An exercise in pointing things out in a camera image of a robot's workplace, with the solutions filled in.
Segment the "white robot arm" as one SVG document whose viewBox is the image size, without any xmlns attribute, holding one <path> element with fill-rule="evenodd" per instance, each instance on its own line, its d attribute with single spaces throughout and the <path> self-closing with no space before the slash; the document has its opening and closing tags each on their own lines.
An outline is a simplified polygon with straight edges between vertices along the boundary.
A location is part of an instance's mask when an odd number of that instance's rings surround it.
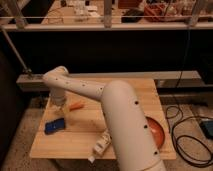
<svg viewBox="0 0 213 171">
<path fill-rule="evenodd" d="M 42 79 L 56 105 L 65 102 L 66 91 L 101 103 L 120 171 L 166 171 L 139 99 L 129 83 L 71 78 L 64 66 L 50 70 Z"/>
</svg>

